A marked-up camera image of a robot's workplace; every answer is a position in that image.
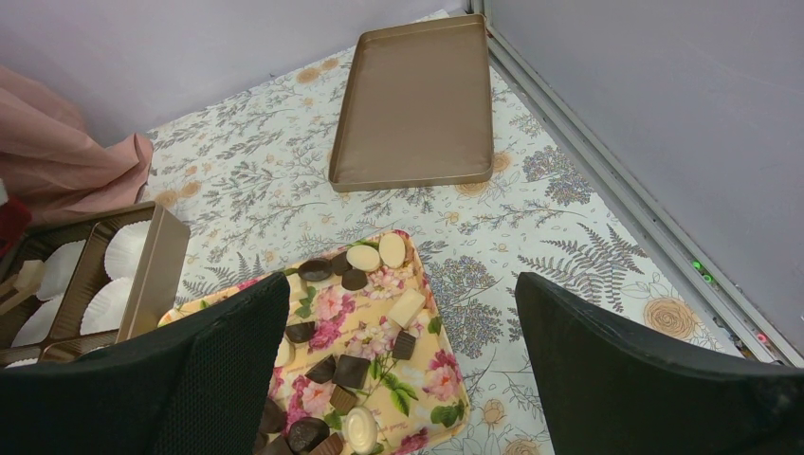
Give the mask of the floral chocolate tray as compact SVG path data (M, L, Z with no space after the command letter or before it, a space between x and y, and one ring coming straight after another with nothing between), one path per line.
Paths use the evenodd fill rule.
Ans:
M269 398L349 454L407 454L457 435L470 400L410 235L391 230L284 270L289 316Z

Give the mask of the wooden tongs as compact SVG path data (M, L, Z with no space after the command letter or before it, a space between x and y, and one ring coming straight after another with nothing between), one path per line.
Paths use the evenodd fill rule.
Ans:
M20 305L41 287L46 273L45 263L25 261L20 270L1 283L1 315Z

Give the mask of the gold chocolate box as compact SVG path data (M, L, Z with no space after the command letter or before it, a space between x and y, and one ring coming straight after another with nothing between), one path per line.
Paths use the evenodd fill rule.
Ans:
M69 362L151 332L174 306L190 228L155 202L33 228L3 257L1 299L28 261L40 287L1 314L1 365Z

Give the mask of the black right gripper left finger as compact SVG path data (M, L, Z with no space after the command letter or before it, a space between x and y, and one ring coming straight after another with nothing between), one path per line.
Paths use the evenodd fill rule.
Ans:
M273 274L145 335L1 372L5 454L249 454L289 313Z

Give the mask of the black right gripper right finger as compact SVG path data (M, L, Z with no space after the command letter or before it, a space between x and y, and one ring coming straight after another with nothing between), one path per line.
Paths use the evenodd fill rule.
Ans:
M515 300L557 454L799 454L803 372L721 354L533 272Z

